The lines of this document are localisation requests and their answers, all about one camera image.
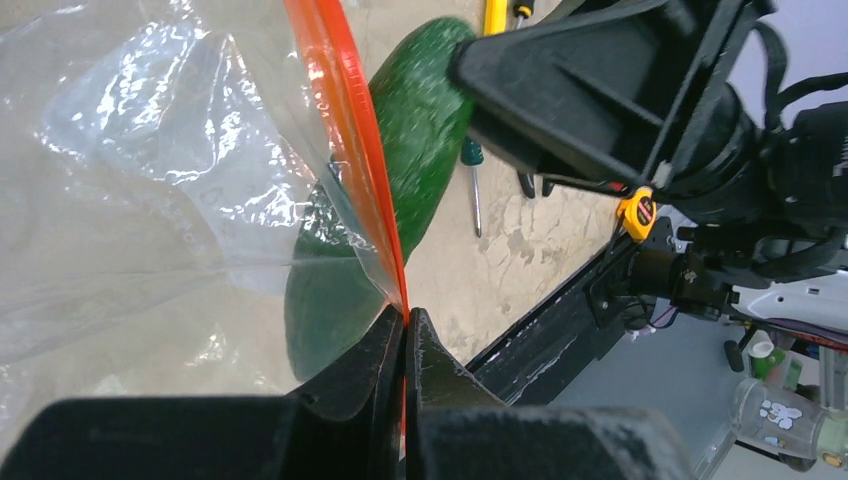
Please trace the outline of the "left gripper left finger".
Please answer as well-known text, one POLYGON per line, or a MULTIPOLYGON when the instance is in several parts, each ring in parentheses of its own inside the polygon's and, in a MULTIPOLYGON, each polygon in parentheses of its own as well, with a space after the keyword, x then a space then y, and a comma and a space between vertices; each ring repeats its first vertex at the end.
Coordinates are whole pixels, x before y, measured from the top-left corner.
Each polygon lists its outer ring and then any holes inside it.
POLYGON ((81 398, 43 409, 5 479, 394 479, 401 314, 282 396, 81 398))

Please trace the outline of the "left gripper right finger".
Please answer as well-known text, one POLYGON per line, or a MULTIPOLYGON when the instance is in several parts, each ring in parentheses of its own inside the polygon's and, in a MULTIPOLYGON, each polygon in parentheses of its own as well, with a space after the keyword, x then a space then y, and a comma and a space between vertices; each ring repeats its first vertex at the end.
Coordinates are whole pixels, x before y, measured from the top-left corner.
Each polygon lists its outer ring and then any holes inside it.
POLYGON ((408 479, 690 479, 672 425, 649 410, 509 406, 409 313, 408 479))

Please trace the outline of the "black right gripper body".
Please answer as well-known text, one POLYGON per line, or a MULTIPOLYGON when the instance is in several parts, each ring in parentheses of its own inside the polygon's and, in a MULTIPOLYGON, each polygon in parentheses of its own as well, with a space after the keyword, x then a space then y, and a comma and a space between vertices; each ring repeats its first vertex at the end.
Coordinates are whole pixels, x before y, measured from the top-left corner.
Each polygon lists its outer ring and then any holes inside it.
POLYGON ((647 186, 691 219, 773 201, 729 73, 770 1, 591 1, 462 42, 452 82, 471 136, 522 173, 622 197, 647 186))

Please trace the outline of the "clear zip top bag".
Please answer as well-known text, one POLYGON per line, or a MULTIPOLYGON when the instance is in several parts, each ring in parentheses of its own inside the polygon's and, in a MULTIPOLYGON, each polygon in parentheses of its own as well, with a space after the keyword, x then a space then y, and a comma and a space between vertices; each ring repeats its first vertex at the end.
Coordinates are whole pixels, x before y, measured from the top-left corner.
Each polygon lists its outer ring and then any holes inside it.
POLYGON ((275 395, 401 286, 367 1, 1 5, 1 448, 94 397, 275 395))

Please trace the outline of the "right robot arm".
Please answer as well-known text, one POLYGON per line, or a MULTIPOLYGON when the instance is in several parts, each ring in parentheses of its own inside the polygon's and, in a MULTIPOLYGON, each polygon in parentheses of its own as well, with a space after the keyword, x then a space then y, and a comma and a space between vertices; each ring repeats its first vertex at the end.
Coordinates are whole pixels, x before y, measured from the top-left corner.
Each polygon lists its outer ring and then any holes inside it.
POLYGON ((638 297, 705 320, 847 331, 847 106, 782 111, 843 73, 785 85, 770 1, 590 1, 461 42, 449 67, 471 136, 554 184, 617 197, 633 233, 682 213, 686 248, 633 241, 587 294, 599 324, 638 297))

